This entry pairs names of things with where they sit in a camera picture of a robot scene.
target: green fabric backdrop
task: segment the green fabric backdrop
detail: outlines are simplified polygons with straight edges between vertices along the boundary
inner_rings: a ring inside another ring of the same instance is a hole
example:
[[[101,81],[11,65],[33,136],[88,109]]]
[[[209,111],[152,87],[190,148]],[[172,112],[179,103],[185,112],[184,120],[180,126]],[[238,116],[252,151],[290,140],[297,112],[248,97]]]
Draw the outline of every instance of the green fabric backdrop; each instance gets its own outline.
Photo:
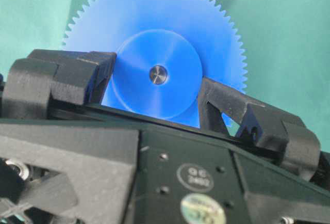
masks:
[[[0,72],[59,49],[87,0],[0,0]],[[300,116],[330,151],[330,0],[217,0],[246,49],[247,94]]]

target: blue gear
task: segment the blue gear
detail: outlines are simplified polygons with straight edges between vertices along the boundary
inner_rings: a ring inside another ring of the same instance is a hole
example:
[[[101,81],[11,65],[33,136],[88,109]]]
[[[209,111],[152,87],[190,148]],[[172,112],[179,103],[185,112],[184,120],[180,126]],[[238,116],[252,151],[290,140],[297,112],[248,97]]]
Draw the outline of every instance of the blue gear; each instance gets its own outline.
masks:
[[[89,0],[63,49],[117,52],[102,104],[199,126],[202,77],[243,92],[245,56],[225,11],[209,0]],[[167,71],[163,84],[149,78]]]

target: black mount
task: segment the black mount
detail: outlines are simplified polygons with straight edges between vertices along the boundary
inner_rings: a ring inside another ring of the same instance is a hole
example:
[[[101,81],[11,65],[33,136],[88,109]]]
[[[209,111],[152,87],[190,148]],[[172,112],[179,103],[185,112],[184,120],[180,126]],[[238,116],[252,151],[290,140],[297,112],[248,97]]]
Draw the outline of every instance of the black mount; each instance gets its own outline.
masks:
[[[236,137],[281,153],[278,165],[305,180],[314,175],[320,142],[299,117],[209,78],[203,78],[198,105],[202,129],[228,134],[225,113],[240,125]]]
[[[115,60],[34,50],[6,84],[0,75],[0,221],[183,223],[177,209],[191,191],[173,176],[195,163],[213,175],[217,187],[206,194],[227,206],[230,223],[330,223],[330,156],[299,117],[208,78],[198,96],[202,130],[92,105]],[[240,125],[237,138],[222,113]],[[7,158],[46,174],[24,182]],[[159,190],[164,184],[172,195]]]

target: label sticker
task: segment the label sticker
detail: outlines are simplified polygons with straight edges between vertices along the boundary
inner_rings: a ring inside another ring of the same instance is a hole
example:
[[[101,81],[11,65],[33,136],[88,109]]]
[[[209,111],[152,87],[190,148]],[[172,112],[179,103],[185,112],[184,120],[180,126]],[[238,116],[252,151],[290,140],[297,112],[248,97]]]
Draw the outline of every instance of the label sticker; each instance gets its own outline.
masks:
[[[185,196],[181,201],[181,213],[188,224],[226,224],[223,208],[204,194]]]
[[[203,167],[194,164],[183,164],[177,170],[179,181],[189,190],[205,193],[213,189],[214,181]]]

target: mounting hole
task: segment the mounting hole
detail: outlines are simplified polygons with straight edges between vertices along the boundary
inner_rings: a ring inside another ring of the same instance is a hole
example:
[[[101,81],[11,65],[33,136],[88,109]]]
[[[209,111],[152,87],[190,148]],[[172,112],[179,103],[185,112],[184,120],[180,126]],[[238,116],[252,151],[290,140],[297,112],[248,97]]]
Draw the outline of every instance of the mounting hole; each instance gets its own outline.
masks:
[[[225,207],[228,209],[233,209],[235,206],[233,201],[225,201]]]
[[[167,153],[161,153],[159,155],[160,161],[168,161],[169,160],[169,155]]]
[[[168,195],[170,193],[170,188],[167,186],[161,186],[157,188],[157,192],[161,195]]]
[[[217,166],[216,167],[216,171],[218,173],[225,173],[226,172],[226,168],[224,168],[223,166]]]
[[[6,165],[14,170],[23,180],[30,177],[30,169],[27,165],[16,159],[8,159],[5,161]]]
[[[282,217],[282,219],[279,221],[279,224],[294,224],[294,219],[290,217]]]

